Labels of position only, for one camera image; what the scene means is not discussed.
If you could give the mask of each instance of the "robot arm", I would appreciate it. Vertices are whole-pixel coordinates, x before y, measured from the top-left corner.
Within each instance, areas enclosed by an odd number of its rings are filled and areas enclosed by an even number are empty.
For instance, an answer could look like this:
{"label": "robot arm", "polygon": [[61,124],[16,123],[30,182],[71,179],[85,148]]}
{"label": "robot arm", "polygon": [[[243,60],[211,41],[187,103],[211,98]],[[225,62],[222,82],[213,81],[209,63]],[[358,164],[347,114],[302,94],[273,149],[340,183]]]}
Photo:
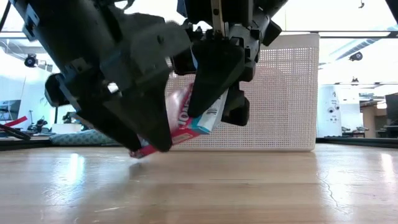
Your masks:
{"label": "robot arm", "polygon": [[[229,89],[222,121],[244,126],[249,101],[239,82],[253,79],[261,44],[280,34],[271,17],[287,2],[179,0],[178,12],[187,18],[180,26],[159,16],[125,15],[113,0],[10,1],[28,39],[40,41],[61,71],[45,84],[52,106],[71,104],[77,119],[131,151],[141,147],[138,134],[162,152],[172,145],[165,58],[179,75],[196,73],[190,116]],[[213,29],[193,30],[199,21]],[[110,92],[110,83],[118,90]]]}

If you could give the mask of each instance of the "wooden table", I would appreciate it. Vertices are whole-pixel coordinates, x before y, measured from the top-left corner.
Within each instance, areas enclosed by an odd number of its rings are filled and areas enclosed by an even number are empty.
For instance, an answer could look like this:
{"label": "wooden table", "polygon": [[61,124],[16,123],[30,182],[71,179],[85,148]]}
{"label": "wooden table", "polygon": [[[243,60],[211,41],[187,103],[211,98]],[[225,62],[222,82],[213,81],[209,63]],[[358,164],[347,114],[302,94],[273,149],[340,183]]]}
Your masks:
{"label": "wooden table", "polygon": [[0,223],[398,223],[398,152],[0,152]]}

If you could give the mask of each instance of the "security camera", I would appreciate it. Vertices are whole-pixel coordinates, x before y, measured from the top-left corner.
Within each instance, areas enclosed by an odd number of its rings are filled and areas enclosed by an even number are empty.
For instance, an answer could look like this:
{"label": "security camera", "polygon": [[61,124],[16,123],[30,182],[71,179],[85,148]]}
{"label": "security camera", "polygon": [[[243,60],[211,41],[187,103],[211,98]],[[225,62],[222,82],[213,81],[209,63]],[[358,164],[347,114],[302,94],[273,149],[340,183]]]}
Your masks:
{"label": "security camera", "polygon": [[38,63],[36,59],[36,54],[28,54],[27,58],[25,59],[25,66],[29,68],[34,68],[36,67],[36,64]]}
{"label": "security camera", "polygon": [[349,60],[353,62],[355,60],[362,60],[362,58],[363,58],[363,54],[361,52],[356,52],[355,54],[353,54],[349,57]]}

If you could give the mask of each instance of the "pegboard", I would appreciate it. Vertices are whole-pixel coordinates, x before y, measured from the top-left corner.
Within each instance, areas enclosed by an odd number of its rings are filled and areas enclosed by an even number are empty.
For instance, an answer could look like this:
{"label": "pegboard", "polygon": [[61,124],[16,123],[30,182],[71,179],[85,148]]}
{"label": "pegboard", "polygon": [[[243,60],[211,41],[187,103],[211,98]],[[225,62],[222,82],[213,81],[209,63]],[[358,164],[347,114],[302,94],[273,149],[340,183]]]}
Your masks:
{"label": "pegboard", "polygon": [[[319,36],[283,35],[261,49],[253,81],[241,82],[250,101],[245,127],[221,123],[211,135],[175,148],[240,148],[311,151],[315,147]],[[187,86],[194,75],[170,74],[166,94]]]}

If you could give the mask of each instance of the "toothpaste box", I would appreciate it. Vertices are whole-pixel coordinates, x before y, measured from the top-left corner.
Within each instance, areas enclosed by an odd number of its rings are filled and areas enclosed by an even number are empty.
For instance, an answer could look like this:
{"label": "toothpaste box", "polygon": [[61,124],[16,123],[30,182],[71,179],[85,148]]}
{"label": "toothpaste box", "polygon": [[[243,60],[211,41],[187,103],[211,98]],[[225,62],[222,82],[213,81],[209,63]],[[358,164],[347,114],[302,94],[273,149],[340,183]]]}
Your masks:
{"label": "toothpaste box", "polygon": [[[210,134],[221,122],[228,90],[226,90],[201,116],[191,118],[188,116],[188,107],[192,94],[193,84],[173,92],[166,98],[167,116],[173,145],[193,139],[201,134]],[[133,158],[143,158],[157,149],[146,145],[136,152],[130,152]]]}

